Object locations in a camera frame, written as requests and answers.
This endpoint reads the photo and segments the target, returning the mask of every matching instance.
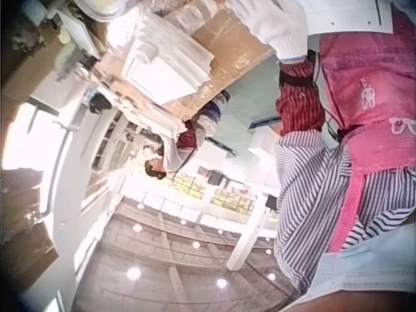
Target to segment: recessed light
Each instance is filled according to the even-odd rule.
[[[133,231],[134,232],[140,232],[142,231],[143,227],[140,224],[136,224],[135,226],[133,226]]]
[[[130,268],[127,271],[127,277],[132,281],[137,280],[141,275],[142,273],[138,268]]]
[[[216,285],[218,287],[220,287],[221,289],[223,289],[223,288],[226,288],[227,287],[228,283],[227,283],[227,281],[225,279],[220,278],[218,281],[216,281]]]

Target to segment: ceiling light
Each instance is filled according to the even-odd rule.
[[[268,278],[270,281],[274,281],[274,280],[276,279],[276,275],[274,275],[273,273],[270,273],[270,274],[267,276],[267,278]]]
[[[220,287],[221,289],[226,288],[228,283],[223,278],[220,278],[218,281],[216,281],[216,285]]]
[[[137,280],[141,275],[142,273],[138,268],[130,268],[127,272],[127,277],[132,281]]]
[[[140,224],[136,224],[135,226],[133,226],[133,231],[134,232],[140,232],[142,231],[143,227]]]

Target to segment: striped shirt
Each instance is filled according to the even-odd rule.
[[[290,66],[291,75],[313,67]],[[352,175],[348,146],[328,149],[322,129],[317,90],[281,86],[276,102],[285,132],[276,148],[281,194],[274,253],[282,272],[305,293],[330,241]],[[397,228],[416,208],[416,167],[386,170],[367,176],[359,218],[344,248]]]

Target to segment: hand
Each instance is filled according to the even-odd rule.
[[[297,0],[227,0],[226,6],[262,43],[271,45],[282,62],[307,55],[306,14]]]

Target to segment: worker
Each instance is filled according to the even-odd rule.
[[[144,163],[145,172],[150,177],[162,180],[167,173],[177,173],[195,156],[206,137],[212,137],[221,119],[221,113],[228,103],[228,92],[221,91],[206,104],[192,119],[185,122],[187,130],[179,135],[162,137],[163,145],[157,155]]]
[[[281,193],[274,254],[282,272],[300,294],[316,291],[308,298],[333,290],[413,292],[415,265],[400,252],[415,246],[414,224],[403,226],[414,222],[416,208],[414,25],[393,7],[393,34],[325,34],[319,57],[307,50],[306,13],[297,0],[227,0],[226,6],[279,59],[276,108],[283,129],[276,147]],[[319,58],[328,114],[339,124],[335,149],[321,137]],[[383,249],[389,239],[388,251],[399,254],[394,259]],[[384,274],[388,264],[393,269]],[[350,270],[346,279],[343,270]],[[335,284],[322,284],[325,272]],[[346,311],[306,307],[291,311]]]

